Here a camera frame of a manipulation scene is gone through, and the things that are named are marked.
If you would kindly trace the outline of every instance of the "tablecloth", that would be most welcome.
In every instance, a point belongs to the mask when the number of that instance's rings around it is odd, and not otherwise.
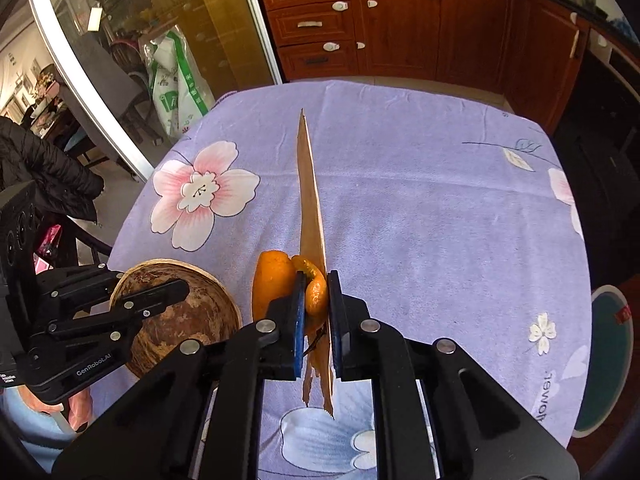
[[[586,380],[588,267],[570,188],[540,127],[464,99],[350,82],[226,97],[178,142],[109,260],[215,275],[251,322],[258,254],[298,252],[296,134],[312,142],[327,268],[407,338],[455,339],[563,445]],[[92,386],[97,414],[132,383]],[[369,383],[335,385],[335,420],[301,383],[268,383],[258,476],[375,478]]]

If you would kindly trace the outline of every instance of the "wooden bowl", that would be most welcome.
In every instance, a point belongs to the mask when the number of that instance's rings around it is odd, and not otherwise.
[[[143,321],[127,363],[139,378],[185,339],[216,343],[229,339],[242,326],[240,310],[222,284],[208,272],[177,260],[149,260],[129,269],[111,295],[111,306],[121,296],[172,278],[189,283],[190,293],[185,301]]]

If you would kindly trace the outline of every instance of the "screw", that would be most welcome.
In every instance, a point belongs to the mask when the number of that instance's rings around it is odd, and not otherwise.
[[[436,343],[436,348],[443,354],[453,354],[456,351],[456,344],[451,339],[440,339]]]
[[[255,329],[263,334],[269,334],[276,330],[276,323],[271,319],[261,319],[255,324]]]
[[[185,355],[193,355],[200,350],[200,342],[195,339],[187,339],[180,343],[180,352]]]
[[[380,330],[380,323],[378,323],[375,319],[365,319],[360,324],[360,329],[363,332],[369,332],[373,334],[374,332],[377,332],[378,330]]]

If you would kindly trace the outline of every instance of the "pink flower print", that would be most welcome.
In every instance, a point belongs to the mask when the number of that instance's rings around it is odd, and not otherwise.
[[[574,226],[575,232],[584,240],[582,234],[582,226],[578,217],[578,210],[575,208],[574,196],[571,193],[569,182],[566,179],[564,171],[549,168],[549,180],[551,181],[551,189],[558,200],[571,206],[571,224]]]
[[[213,230],[215,215],[235,216],[255,197],[260,177],[247,170],[230,170],[238,157],[234,142],[220,140],[201,150],[193,166],[168,160],[153,177],[160,195],[151,212],[151,230],[174,228],[174,248],[196,251]]]

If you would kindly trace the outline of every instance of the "teal stool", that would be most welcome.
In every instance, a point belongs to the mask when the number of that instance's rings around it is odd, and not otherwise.
[[[574,437],[587,436],[606,420],[625,385],[634,327],[622,292],[604,285],[591,295],[591,354]]]

